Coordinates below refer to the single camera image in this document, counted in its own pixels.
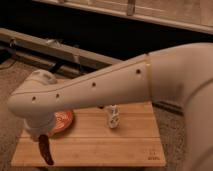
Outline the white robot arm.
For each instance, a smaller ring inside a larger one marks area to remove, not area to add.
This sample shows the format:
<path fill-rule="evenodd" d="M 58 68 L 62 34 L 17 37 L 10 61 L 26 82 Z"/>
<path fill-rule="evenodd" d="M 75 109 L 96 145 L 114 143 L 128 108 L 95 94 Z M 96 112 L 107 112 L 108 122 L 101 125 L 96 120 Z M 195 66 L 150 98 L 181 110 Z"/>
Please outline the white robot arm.
<path fill-rule="evenodd" d="M 36 70 L 11 93 L 8 108 L 30 133 L 41 135 L 51 130 L 57 111 L 161 100 L 183 108 L 181 171 L 213 171 L 213 43 L 142 54 L 64 82 Z"/>

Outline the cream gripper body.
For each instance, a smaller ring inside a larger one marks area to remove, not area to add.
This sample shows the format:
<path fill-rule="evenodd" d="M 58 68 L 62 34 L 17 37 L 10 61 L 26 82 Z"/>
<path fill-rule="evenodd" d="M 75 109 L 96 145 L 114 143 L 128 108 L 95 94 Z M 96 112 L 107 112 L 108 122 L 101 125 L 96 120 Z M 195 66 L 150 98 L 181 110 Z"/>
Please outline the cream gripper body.
<path fill-rule="evenodd" d="M 36 141 L 40 135 L 47 135 L 52 131 L 54 126 L 55 116 L 53 114 L 30 117 L 24 120 L 24 128 L 34 141 Z"/>

